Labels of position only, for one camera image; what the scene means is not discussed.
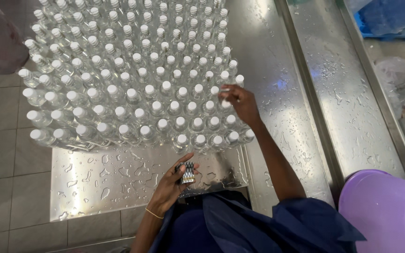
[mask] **person's left hand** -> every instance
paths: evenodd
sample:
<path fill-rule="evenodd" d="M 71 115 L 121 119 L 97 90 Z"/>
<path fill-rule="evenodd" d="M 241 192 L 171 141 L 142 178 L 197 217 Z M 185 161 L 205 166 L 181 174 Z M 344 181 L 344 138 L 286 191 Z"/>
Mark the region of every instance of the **person's left hand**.
<path fill-rule="evenodd" d="M 175 167 L 179 163 L 184 163 L 192 158 L 194 153 L 188 153 L 181 159 L 179 159 L 173 166 L 163 175 L 162 179 L 160 180 L 153 197 L 149 201 L 147 209 L 153 212 L 155 215 L 159 217 L 163 217 L 165 212 L 170 209 L 170 207 L 176 202 L 179 195 L 187 188 L 189 185 L 193 184 L 193 182 L 185 183 L 179 185 L 177 181 L 182 178 L 185 172 L 185 165 L 182 165 L 180 169 L 175 173 Z M 196 170 L 199 168 L 199 164 L 194 164 L 195 170 L 193 170 L 194 174 L 199 174 Z"/>

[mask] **blue clothing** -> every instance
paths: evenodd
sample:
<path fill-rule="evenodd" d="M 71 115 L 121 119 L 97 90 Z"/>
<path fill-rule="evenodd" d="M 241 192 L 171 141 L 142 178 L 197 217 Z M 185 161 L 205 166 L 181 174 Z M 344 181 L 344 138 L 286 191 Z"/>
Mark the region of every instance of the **blue clothing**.
<path fill-rule="evenodd" d="M 199 252 L 204 247 L 204 252 L 225 253 L 349 253 L 356 251 L 355 241 L 365 240 L 334 208 L 315 198 L 281 201 L 268 217 L 223 195 L 203 195 L 201 206 L 178 217 L 173 205 L 149 252 Z"/>

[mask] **bracelet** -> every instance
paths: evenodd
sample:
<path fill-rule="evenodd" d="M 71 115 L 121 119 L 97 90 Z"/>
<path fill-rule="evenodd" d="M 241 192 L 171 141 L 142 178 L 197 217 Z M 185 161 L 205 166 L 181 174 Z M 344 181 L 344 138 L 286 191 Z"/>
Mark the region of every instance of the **bracelet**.
<path fill-rule="evenodd" d="M 163 219 L 163 217 L 159 217 L 159 216 L 155 215 L 152 211 L 148 210 L 147 208 L 145 208 L 145 210 L 149 211 L 149 213 L 154 215 L 155 217 L 157 217 L 159 219 Z"/>

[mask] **purple bucket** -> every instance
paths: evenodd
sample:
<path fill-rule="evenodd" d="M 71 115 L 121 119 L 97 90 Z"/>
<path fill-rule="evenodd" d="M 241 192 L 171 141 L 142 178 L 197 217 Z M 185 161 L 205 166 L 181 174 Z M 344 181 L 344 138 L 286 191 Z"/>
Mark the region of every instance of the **purple bucket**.
<path fill-rule="evenodd" d="M 353 174 L 340 194 L 338 212 L 367 241 L 359 253 L 405 253 L 405 180 L 380 170 Z"/>

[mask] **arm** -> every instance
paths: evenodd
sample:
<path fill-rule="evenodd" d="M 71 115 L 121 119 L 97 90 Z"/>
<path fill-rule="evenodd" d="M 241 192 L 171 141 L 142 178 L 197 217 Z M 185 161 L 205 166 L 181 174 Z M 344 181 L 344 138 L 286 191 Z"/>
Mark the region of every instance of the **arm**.
<path fill-rule="evenodd" d="M 186 154 L 183 158 L 179 159 L 160 180 L 153 197 L 146 207 L 152 213 L 159 217 L 163 217 L 165 212 L 170 209 L 170 207 L 176 202 L 179 195 L 187 188 L 189 185 L 193 184 L 195 181 L 178 185 L 177 181 L 182 178 L 185 172 L 185 166 L 182 165 L 180 170 L 175 173 L 175 167 L 179 163 L 188 161 L 193 157 L 193 153 Z M 199 174 L 196 170 L 199 164 L 194 164 L 194 173 Z M 159 233 L 162 227 L 162 219 L 154 216 L 150 212 L 146 211 L 143 216 L 142 222 L 140 223 L 137 234 L 135 235 L 135 241 L 132 244 L 131 253 L 143 253 L 147 252 Z"/>
<path fill-rule="evenodd" d="M 254 131 L 278 199 L 305 198 L 306 193 L 295 171 L 260 118 L 254 94 L 237 85 L 223 85 L 221 88 L 229 91 L 221 92 L 218 96 L 229 101 L 239 118 Z"/>

